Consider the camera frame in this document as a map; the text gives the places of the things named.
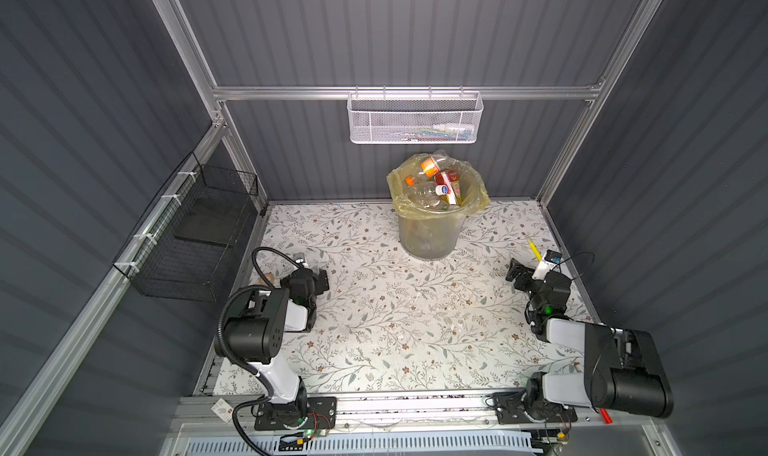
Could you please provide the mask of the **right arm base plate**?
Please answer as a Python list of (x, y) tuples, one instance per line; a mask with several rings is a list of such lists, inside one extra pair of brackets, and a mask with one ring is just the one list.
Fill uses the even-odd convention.
[(501, 425), (541, 423), (541, 418), (531, 415), (525, 406), (526, 392), (522, 389), (515, 391), (496, 392), (491, 395), (491, 407), (497, 422)]

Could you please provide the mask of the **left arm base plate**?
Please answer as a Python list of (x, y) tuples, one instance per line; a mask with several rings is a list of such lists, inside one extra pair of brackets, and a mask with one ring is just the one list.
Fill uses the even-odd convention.
[(292, 403), (264, 403), (252, 411), (256, 431), (330, 430), (335, 427), (338, 399), (309, 397)]

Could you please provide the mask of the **red marker pen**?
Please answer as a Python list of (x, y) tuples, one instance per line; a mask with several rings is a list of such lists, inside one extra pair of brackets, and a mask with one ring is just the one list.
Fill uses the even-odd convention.
[(606, 425), (611, 425), (613, 423), (613, 420), (607, 410), (600, 408), (598, 412)]

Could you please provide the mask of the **yellow bin liner bag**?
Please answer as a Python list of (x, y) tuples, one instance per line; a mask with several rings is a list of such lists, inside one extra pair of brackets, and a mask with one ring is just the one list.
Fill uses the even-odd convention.
[(444, 151), (410, 157), (388, 174), (387, 183), (395, 213), (406, 219), (469, 216), (490, 204), (479, 172)]

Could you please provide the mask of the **white tube in basket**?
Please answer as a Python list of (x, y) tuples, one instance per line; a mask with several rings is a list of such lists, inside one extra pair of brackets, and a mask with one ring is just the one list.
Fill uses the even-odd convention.
[(425, 133), (433, 134), (435, 137), (469, 141), (475, 138), (476, 127), (472, 124), (459, 123), (436, 124), (426, 129)]

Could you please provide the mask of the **mesh waste bin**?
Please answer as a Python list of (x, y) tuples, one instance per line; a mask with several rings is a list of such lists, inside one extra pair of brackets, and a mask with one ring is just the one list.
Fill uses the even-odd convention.
[(442, 259), (454, 250), (469, 216), (449, 216), (426, 221), (398, 216), (400, 242), (407, 253), (418, 259)]

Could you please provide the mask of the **red yellow tea bottle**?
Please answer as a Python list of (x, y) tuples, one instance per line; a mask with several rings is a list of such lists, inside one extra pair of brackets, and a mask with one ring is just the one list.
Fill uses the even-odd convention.
[(447, 170), (434, 176), (436, 194), (449, 206), (461, 205), (460, 175), (457, 170)]

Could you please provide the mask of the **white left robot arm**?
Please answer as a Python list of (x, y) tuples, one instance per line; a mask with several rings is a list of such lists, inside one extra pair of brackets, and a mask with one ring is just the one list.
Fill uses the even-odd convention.
[(265, 403), (304, 418), (309, 403), (303, 380), (281, 354), (284, 336), (309, 333), (317, 318), (317, 297), (329, 290), (325, 270), (299, 268), (278, 287), (250, 285), (235, 291), (219, 315), (214, 351), (258, 379)]

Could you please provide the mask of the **yellow highlighter pen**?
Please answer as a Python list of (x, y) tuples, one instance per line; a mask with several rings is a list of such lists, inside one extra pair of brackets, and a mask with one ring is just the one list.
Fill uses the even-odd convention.
[(531, 249), (532, 253), (534, 254), (536, 260), (541, 262), (543, 260), (543, 257), (541, 255), (540, 251), (538, 250), (537, 246), (535, 245), (535, 243), (530, 238), (528, 238), (527, 241), (528, 241), (529, 248)]

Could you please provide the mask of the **orange label bottle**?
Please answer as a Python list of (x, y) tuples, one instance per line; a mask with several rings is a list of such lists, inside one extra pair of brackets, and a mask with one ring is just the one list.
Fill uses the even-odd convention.
[(404, 179), (405, 191), (408, 193), (414, 193), (424, 189), (432, 180), (426, 177), (424, 174), (416, 174), (413, 176), (407, 176)]
[(446, 158), (443, 156), (432, 155), (420, 163), (420, 174), (427, 179), (431, 179), (444, 170)]

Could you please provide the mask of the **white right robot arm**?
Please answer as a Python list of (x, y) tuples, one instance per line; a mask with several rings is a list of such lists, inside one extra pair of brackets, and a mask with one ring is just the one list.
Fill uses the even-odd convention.
[(652, 336), (639, 330), (579, 322), (566, 315), (572, 278), (560, 271), (561, 255), (534, 268), (510, 260), (505, 279), (528, 295), (526, 323), (536, 339), (583, 357), (583, 369), (568, 374), (537, 371), (522, 391), (494, 396), (499, 419), (521, 413), (535, 423), (577, 420), (577, 408), (615, 410), (665, 419), (673, 393)]

